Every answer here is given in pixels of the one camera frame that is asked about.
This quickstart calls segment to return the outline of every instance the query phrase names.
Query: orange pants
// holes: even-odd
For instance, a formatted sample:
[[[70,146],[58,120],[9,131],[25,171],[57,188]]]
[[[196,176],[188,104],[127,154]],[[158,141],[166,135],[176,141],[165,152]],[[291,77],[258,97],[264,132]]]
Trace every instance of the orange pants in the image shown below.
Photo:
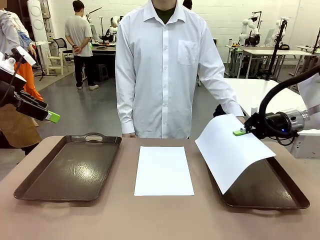
[[[23,89],[25,92],[30,94],[35,99],[38,99],[39,101],[44,101],[44,99],[41,97],[40,93],[37,92],[35,87],[35,78],[34,73],[32,71],[32,66],[29,63],[21,64],[17,74],[19,74],[21,77],[23,77],[26,80],[26,84],[24,85]]]

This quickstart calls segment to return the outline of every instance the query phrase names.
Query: white cylindrical device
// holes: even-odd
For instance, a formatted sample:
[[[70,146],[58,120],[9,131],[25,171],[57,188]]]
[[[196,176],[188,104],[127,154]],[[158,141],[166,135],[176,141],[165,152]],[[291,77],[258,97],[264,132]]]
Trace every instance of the white cylindrical device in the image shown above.
[[[28,0],[27,7],[35,41],[48,42],[39,0]],[[40,50],[39,53],[42,54],[40,60],[42,61],[42,65],[45,66],[47,61],[47,52],[50,53],[49,44],[45,43],[37,47],[41,48],[41,50],[38,48],[38,50]]]
[[[320,74],[300,82],[298,88],[308,110],[312,128],[320,130]]]

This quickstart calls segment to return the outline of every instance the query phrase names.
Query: tray handle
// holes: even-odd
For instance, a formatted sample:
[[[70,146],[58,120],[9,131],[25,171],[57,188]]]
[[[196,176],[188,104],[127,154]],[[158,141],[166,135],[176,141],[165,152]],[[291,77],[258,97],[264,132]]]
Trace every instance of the tray handle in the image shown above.
[[[91,137],[91,136],[101,137],[102,140],[95,140],[95,139],[87,140],[87,137]],[[87,143],[105,143],[105,142],[108,142],[108,140],[110,139],[110,137],[105,136],[98,132],[90,132],[82,136],[72,136],[72,138],[76,142],[87,142]]]

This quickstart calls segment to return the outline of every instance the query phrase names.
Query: dark green undershirt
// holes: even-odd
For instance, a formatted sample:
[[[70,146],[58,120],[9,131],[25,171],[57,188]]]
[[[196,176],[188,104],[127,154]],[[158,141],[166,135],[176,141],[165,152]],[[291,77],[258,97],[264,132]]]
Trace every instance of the dark green undershirt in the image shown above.
[[[171,8],[169,10],[163,11],[157,8],[154,8],[156,14],[158,17],[163,21],[164,24],[167,24],[169,22],[172,15],[175,13],[176,7]]]

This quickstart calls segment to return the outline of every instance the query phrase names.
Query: brown apron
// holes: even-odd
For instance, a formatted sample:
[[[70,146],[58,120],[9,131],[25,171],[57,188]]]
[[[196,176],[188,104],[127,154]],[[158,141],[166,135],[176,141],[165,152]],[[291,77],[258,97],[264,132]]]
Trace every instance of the brown apron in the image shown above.
[[[31,119],[12,104],[0,107],[0,130],[15,148],[25,148],[41,142],[41,137]]]

